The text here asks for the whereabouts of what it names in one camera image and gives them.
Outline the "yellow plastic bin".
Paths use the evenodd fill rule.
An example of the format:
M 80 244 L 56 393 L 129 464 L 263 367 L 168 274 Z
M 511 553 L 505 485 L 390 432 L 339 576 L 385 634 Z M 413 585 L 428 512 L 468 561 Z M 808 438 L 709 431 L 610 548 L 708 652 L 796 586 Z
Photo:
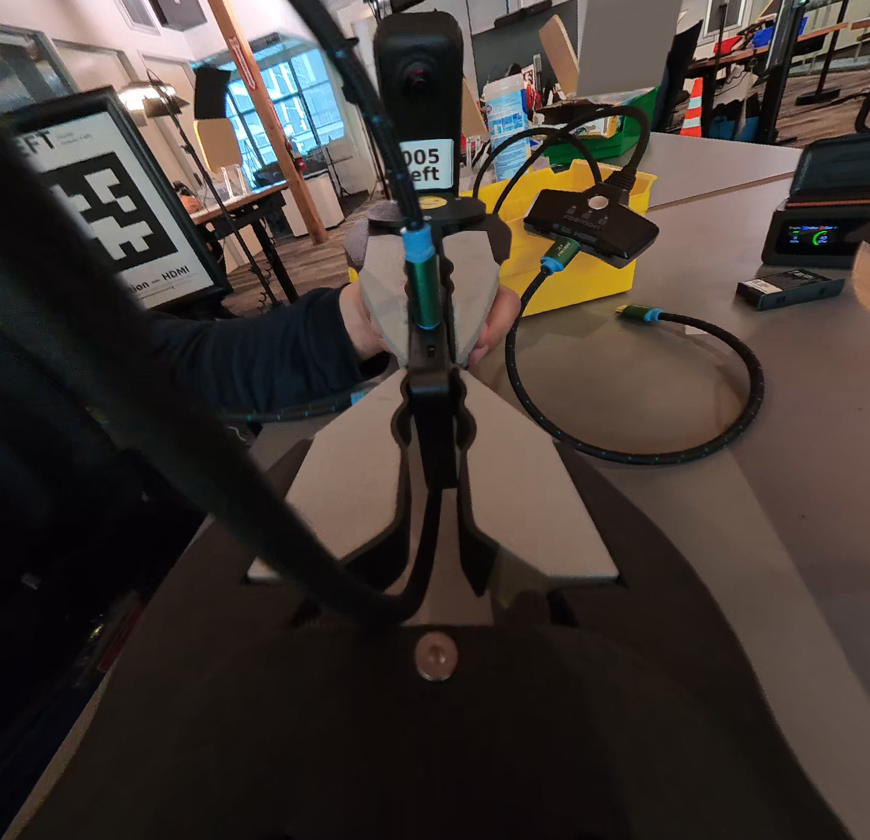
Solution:
M 635 185 L 629 194 L 629 208 L 640 215 L 647 214 L 650 194 L 657 179 L 658 176 L 654 173 L 643 170 L 638 172 Z M 506 180 L 494 182 L 491 176 L 484 177 L 478 198 L 484 201 L 487 212 L 494 210 L 495 202 L 506 185 Z M 581 159 L 574 160 L 570 168 L 560 172 L 554 172 L 550 168 L 532 169 L 520 178 L 498 212 L 500 219 L 512 232 L 512 251 L 501 263 L 499 272 L 501 283 L 515 290 L 517 294 L 522 294 L 531 283 L 533 274 L 538 272 L 540 259 L 551 244 L 551 241 L 524 229 L 523 218 L 540 190 L 551 188 L 580 192 L 592 185 L 592 172 Z M 369 222 L 363 217 L 343 237 L 346 263 L 349 268 L 357 270 L 349 273 L 351 281 L 358 280 L 358 269 L 362 268 L 368 235 Z M 619 270 L 588 254 L 579 254 L 564 272 L 541 286 L 524 316 L 628 292 L 633 286 L 635 269 L 635 261 Z

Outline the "person's left forearm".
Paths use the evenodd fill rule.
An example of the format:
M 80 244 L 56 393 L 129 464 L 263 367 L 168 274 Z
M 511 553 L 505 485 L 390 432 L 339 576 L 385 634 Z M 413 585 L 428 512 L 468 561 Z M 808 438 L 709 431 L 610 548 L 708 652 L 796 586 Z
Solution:
M 341 290 L 317 289 L 256 317 L 197 321 L 146 313 L 151 353 L 174 386 L 211 410 L 265 414 L 364 380 Z

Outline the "orange traffic cone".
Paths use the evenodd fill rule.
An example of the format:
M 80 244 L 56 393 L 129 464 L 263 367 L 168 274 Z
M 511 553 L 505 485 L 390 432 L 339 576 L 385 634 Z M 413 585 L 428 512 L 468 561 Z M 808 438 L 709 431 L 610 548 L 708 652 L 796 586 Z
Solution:
M 703 78 L 695 78 L 691 85 L 685 116 L 680 126 L 681 136 L 702 138 L 703 90 Z

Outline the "black ceiling speaker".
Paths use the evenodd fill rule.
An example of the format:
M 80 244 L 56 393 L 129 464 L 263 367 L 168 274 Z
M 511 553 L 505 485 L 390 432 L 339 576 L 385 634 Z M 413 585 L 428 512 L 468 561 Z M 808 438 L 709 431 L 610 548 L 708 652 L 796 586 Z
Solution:
M 207 23 L 199 0 L 148 0 L 165 29 L 187 32 Z

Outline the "person's left hand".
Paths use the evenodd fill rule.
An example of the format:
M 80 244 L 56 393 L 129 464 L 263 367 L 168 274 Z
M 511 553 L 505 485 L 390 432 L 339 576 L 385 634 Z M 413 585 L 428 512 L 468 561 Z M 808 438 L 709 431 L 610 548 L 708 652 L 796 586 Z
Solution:
M 364 303 L 359 282 L 352 282 L 342 288 L 339 308 L 345 330 L 361 362 L 391 352 Z M 485 356 L 495 350 L 506 338 L 520 312 L 520 297 L 505 285 L 499 284 L 493 305 L 464 364 L 466 369 L 477 367 Z

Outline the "white wipes canister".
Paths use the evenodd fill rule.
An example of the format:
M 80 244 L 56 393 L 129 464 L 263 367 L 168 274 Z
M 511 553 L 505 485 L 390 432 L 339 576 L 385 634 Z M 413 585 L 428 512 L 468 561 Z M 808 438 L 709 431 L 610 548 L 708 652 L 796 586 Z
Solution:
M 492 150 L 530 128 L 527 85 L 522 73 L 490 82 L 483 90 L 484 114 Z M 490 169 L 495 182 L 507 182 L 531 155 L 531 140 L 522 137 L 495 158 Z

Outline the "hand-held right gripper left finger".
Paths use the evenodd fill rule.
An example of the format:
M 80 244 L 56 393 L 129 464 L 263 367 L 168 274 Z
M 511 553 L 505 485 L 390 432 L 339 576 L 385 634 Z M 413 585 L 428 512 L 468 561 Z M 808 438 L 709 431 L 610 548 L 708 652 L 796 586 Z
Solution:
M 378 590 L 397 592 L 411 556 L 411 484 L 398 369 L 358 403 L 319 427 L 267 430 L 255 444 L 280 498 L 348 571 Z

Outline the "framed marker sign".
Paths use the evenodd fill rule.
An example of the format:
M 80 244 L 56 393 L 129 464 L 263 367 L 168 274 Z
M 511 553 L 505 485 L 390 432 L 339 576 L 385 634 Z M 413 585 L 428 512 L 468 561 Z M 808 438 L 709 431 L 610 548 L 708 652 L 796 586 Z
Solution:
M 131 114 L 112 87 L 4 115 L 19 149 L 146 309 L 231 291 Z

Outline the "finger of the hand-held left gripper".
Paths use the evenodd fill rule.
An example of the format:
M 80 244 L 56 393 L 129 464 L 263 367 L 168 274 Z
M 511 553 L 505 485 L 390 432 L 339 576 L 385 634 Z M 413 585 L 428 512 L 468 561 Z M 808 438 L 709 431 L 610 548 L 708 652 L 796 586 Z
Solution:
M 499 293 L 499 265 L 488 234 L 465 230 L 444 237 L 444 259 L 451 264 L 451 321 L 454 361 L 467 368 L 493 308 L 505 304 Z
M 369 236 L 358 272 L 362 297 L 386 349 L 399 367 L 409 361 L 409 297 L 400 235 Z

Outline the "studio light on tripod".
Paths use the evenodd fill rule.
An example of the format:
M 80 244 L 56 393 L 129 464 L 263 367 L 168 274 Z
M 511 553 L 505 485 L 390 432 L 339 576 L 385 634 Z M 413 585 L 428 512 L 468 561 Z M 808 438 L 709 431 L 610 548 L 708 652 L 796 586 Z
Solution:
M 279 302 L 273 281 L 288 303 L 297 302 L 299 293 L 267 230 L 270 215 L 285 206 L 285 183 L 257 189 L 248 185 L 233 126 L 225 118 L 194 120 L 191 139 L 180 121 L 188 102 L 155 73 L 149 72 L 146 81 L 129 83 L 118 95 L 137 124 L 158 118 L 169 118 L 174 124 L 206 196 L 212 199 L 212 204 L 207 205 L 205 198 L 181 194 L 182 204 L 194 224 L 214 240 L 228 237 L 237 240 L 271 305 Z

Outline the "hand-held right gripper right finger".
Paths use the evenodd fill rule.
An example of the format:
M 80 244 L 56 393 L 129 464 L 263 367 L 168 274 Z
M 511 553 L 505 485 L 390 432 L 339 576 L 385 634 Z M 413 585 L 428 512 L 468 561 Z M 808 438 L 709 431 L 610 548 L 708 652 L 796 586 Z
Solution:
M 456 377 L 459 556 L 476 595 L 609 584 L 619 571 L 550 436 Z

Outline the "black battery charging case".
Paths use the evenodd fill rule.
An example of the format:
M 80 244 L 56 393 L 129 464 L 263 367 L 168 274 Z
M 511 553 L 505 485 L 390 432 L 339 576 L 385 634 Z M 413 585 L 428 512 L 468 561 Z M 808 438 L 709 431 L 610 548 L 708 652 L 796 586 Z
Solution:
M 817 140 L 799 157 L 760 258 L 773 267 L 851 269 L 868 221 L 868 131 Z

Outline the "black HDMI switch box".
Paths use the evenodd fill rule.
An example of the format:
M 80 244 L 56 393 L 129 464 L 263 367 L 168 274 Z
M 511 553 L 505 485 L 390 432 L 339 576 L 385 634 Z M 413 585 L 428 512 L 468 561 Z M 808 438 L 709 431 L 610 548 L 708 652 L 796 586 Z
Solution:
M 567 238 L 580 250 L 624 269 L 658 239 L 658 226 L 627 205 L 623 189 L 601 183 L 583 191 L 545 188 L 524 217 L 525 229 L 541 237 Z

